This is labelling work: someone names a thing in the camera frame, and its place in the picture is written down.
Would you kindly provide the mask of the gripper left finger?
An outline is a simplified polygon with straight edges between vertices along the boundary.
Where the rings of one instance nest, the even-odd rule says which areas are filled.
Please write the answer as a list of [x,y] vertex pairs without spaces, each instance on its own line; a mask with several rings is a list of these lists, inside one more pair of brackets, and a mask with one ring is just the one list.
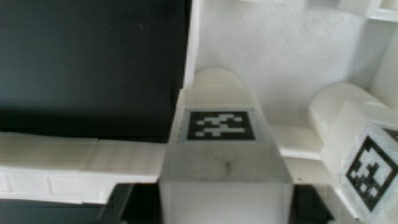
[[160,224],[160,192],[156,184],[119,184],[96,224]]

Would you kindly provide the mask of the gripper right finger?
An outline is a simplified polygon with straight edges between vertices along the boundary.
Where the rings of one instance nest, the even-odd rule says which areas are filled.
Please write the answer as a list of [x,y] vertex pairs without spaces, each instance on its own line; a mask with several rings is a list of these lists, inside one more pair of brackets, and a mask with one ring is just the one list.
[[289,224],[327,224],[334,220],[314,187],[296,185],[289,211]]

